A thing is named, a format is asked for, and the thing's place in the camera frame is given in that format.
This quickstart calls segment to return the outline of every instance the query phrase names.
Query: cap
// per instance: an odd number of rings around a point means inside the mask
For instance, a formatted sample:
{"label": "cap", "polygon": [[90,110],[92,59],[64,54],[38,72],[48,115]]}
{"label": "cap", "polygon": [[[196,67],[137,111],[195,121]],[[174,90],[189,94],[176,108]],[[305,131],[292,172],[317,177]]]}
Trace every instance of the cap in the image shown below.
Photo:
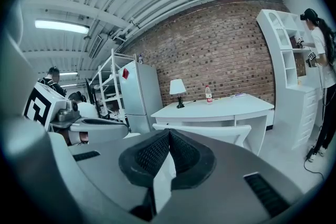
{"label": "cap", "polygon": [[318,18],[319,18],[319,16],[317,15],[317,13],[313,9],[311,9],[311,8],[307,8],[305,10],[305,12],[300,15],[300,19],[301,20],[307,20],[307,19],[309,19],[313,23],[317,23]]}

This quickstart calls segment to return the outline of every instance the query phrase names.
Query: white refrigerator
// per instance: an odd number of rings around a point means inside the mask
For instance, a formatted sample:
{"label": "white refrigerator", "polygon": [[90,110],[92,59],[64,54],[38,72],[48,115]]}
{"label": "white refrigerator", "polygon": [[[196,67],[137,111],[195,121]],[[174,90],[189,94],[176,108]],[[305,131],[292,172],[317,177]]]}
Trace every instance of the white refrigerator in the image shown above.
{"label": "white refrigerator", "polygon": [[121,68],[118,74],[131,131],[141,134],[154,131],[153,123],[156,121],[151,115],[163,108],[156,69],[132,61]]}

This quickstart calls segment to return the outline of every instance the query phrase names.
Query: black pants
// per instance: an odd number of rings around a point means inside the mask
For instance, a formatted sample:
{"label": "black pants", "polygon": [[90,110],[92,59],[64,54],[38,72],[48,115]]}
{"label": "black pants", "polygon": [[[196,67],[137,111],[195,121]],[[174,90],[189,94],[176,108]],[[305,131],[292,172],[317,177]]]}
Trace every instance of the black pants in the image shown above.
{"label": "black pants", "polygon": [[326,110],[324,111],[324,120],[322,124],[322,129],[321,129],[319,138],[317,139],[314,153],[317,153],[321,146],[323,146],[324,148],[328,148],[334,136],[334,133],[336,131],[336,93],[335,91],[336,91],[336,84],[327,88],[327,98],[326,98],[326,101],[324,101],[324,103],[328,105],[326,106]]}

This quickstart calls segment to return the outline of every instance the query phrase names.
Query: shelf rack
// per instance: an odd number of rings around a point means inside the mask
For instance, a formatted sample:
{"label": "shelf rack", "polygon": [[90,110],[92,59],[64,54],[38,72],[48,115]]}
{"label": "shelf rack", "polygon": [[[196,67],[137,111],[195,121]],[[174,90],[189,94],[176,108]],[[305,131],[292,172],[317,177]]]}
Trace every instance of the shelf rack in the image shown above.
{"label": "shelf rack", "polygon": [[284,146],[293,149],[309,139],[317,100],[321,98],[321,86],[317,68],[306,67],[306,76],[298,78],[294,53],[301,53],[307,59],[310,49],[293,48],[291,37],[303,37],[305,42],[312,40],[307,26],[296,14],[262,9],[257,21],[269,48],[275,75],[273,132],[281,136]]}
{"label": "shelf rack", "polygon": [[[122,94],[119,93],[119,75],[118,70],[130,63],[131,61],[136,61],[136,55],[133,56],[119,54],[114,52],[114,49],[111,50],[111,56],[98,67],[97,73],[94,74],[90,85],[93,80],[98,76],[99,84],[94,88],[100,90],[101,93],[101,103],[103,109],[101,110],[101,114],[110,114],[110,118],[126,123],[126,115],[124,112],[124,107],[121,102]],[[106,96],[105,91],[108,87],[115,88],[115,94],[109,94],[110,96]],[[113,112],[107,108],[107,103],[111,101],[117,101],[119,106],[118,112]]]}

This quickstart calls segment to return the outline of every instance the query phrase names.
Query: vent slot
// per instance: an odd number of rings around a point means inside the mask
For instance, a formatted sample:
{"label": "vent slot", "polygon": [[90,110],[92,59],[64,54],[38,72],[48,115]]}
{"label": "vent slot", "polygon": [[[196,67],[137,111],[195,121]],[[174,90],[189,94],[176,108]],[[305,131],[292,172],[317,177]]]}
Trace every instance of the vent slot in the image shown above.
{"label": "vent slot", "polygon": [[259,173],[244,176],[244,179],[272,218],[289,208],[289,204]]}
{"label": "vent slot", "polygon": [[91,50],[89,52],[89,57],[91,59],[94,58],[97,55],[97,53],[99,52],[98,48],[99,48],[99,45],[101,44],[101,42],[102,42],[102,38],[100,36],[97,36],[93,45],[92,45],[92,47],[91,47]]}
{"label": "vent slot", "polygon": [[76,162],[82,161],[84,159],[90,159],[96,156],[99,156],[100,153],[97,151],[89,151],[89,152],[85,152],[85,153],[80,153],[80,154],[76,154],[73,155],[73,158],[75,159]]}

